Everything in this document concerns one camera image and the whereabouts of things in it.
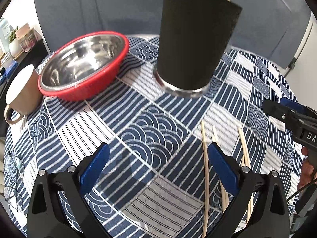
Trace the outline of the person's right hand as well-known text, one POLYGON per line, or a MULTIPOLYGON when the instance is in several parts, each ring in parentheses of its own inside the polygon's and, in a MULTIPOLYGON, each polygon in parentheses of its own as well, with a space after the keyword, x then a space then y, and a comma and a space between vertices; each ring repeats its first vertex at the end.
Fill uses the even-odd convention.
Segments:
POLYGON ((314 167, 310 164, 308 158, 306 158, 301 166, 301 173, 299 178, 299 183, 297 186, 297 189, 301 189, 308 183, 310 183, 312 180, 316 178, 316 173, 314 171, 314 167))

